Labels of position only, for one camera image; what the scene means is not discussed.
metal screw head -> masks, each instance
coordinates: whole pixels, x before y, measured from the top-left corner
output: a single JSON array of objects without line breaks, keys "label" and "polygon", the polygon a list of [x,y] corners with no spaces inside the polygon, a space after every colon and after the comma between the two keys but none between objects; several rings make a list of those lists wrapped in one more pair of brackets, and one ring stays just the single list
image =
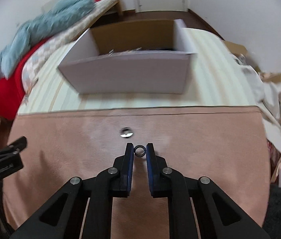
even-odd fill
[{"label": "metal screw head", "polygon": [[210,179],[208,177],[201,177],[200,181],[203,184],[208,184],[210,182]]},{"label": "metal screw head", "polygon": [[173,172],[173,169],[171,169],[169,167],[165,167],[164,169],[162,169],[162,172],[164,174],[171,174]]},{"label": "metal screw head", "polygon": [[108,169],[109,174],[115,174],[116,172],[118,172],[118,170],[115,167],[111,167]]},{"label": "metal screw head", "polygon": [[130,138],[134,134],[132,129],[129,127],[122,128],[120,133],[121,133],[120,136],[123,138]]},{"label": "metal screw head", "polygon": [[71,178],[71,183],[73,185],[78,184],[79,182],[80,182],[80,178],[78,178],[78,177]]}]

pink mat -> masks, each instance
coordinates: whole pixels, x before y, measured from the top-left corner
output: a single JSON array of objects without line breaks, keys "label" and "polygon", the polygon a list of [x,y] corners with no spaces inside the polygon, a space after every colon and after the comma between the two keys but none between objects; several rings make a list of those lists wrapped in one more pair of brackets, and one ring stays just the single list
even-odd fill
[{"label": "pink mat", "polygon": [[[130,139],[120,129],[131,127]],[[28,139],[24,168],[4,179],[4,208],[20,226],[71,177],[96,176],[146,145],[191,178],[210,177],[259,225],[268,203],[270,162],[257,107],[177,107],[59,112],[18,116],[10,141]],[[135,158],[128,199],[114,199],[112,238],[168,238],[166,199],[149,193],[146,159]]]}]

red blanket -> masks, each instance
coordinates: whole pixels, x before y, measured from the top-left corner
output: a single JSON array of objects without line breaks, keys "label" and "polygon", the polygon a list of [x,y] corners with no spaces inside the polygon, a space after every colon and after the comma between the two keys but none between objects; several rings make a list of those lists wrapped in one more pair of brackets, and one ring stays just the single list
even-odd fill
[{"label": "red blanket", "polygon": [[41,40],[26,53],[8,80],[5,78],[0,79],[0,117],[8,120],[13,120],[15,118],[25,95],[22,84],[23,67],[30,56],[48,39],[49,38]]}]

black rubber ring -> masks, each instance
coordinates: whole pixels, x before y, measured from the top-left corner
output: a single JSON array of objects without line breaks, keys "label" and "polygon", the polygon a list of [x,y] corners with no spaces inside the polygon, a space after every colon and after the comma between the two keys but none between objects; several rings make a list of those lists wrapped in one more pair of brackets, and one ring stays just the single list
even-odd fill
[{"label": "black rubber ring", "polygon": [[[138,148],[141,148],[141,149],[144,150],[144,152],[143,152],[141,155],[139,155],[139,154],[136,153],[136,150],[137,150]],[[135,154],[137,157],[143,157],[143,156],[146,154],[146,147],[144,147],[143,145],[135,146],[135,147],[134,147],[134,154]]]}]

cardboard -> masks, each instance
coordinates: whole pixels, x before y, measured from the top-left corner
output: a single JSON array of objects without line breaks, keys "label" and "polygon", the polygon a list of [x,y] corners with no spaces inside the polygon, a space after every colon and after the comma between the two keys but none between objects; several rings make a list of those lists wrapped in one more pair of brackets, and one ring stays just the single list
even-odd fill
[{"label": "cardboard", "polygon": [[249,54],[248,50],[243,45],[239,45],[225,40],[223,40],[223,43],[226,45],[227,49],[232,54],[234,54],[238,58],[240,57],[240,55],[243,55],[248,65],[251,65],[253,69],[256,70],[256,72],[261,72],[260,68],[258,67],[258,64],[255,62],[253,57]]},{"label": "cardboard", "polygon": [[230,41],[223,41],[229,51],[234,54],[236,57],[239,57],[241,54],[246,56],[248,51],[243,45],[239,45]]},{"label": "cardboard", "polygon": [[140,20],[88,29],[58,69],[79,93],[181,94],[197,54],[184,27],[182,20]]}]

